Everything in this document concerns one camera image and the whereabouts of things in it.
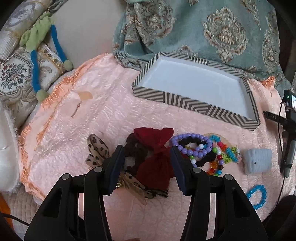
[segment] orange fabric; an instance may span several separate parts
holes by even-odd
[[[5,202],[5,200],[1,194],[0,194],[0,212],[10,214],[10,208],[7,205],[7,203]],[[6,221],[13,230],[12,220],[10,218],[6,218]]]

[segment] pile of bracelets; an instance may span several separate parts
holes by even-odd
[[[216,135],[207,137],[200,134],[186,133],[173,136],[170,141],[172,146],[177,146],[182,154],[189,157],[194,167],[202,167],[206,162],[209,162],[210,170],[207,172],[209,175],[220,176],[224,163],[241,160],[240,149],[238,147],[229,148]],[[196,143],[197,147],[188,147],[189,143]]]
[[[250,197],[252,196],[252,194],[254,192],[256,192],[257,190],[261,191],[261,201],[258,203],[258,204],[254,204],[253,207],[254,209],[259,209],[261,208],[264,203],[266,203],[266,198],[267,198],[267,192],[266,192],[266,189],[264,187],[264,185],[256,185],[255,187],[253,187],[247,194],[247,198],[250,199]]]

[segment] green and blue plush toy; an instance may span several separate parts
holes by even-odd
[[[48,93],[42,90],[39,84],[39,65],[37,62],[37,48],[40,43],[44,40],[47,32],[51,30],[51,36],[56,47],[57,53],[63,62],[66,71],[73,69],[73,65],[68,60],[63,52],[61,45],[57,39],[57,29],[53,24],[53,19],[49,16],[50,13],[44,13],[33,25],[32,28],[27,30],[21,37],[20,46],[26,45],[26,50],[31,53],[31,61],[33,63],[33,76],[32,86],[36,92],[36,98],[39,102],[42,102],[48,97]]]

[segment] red hair bow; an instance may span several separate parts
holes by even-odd
[[[147,148],[152,148],[154,152],[153,156],[139,166],[136,176],[137,180],[149,189],[168,190],[170,178],[175,176],[170,163],[170,147],[164,146],[173,133],[173,128],[134,129],[137,140]]]

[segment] leopard print bow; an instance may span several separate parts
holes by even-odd
[[[98,138],[95,134],[91,134],[87,138],[87,145],[90,154],[85,163],[91,168],[100,167],[104,160],[110,157],[109,148],[106,144]],[[146,198],[151,199],[156,195],[168,197],[167,191],[148,189],[141,184],[133,175],[122,171],[119,175],[119,180],[116,188],[124,186],[130,193],[132,193],[143,205],[146,205]]]

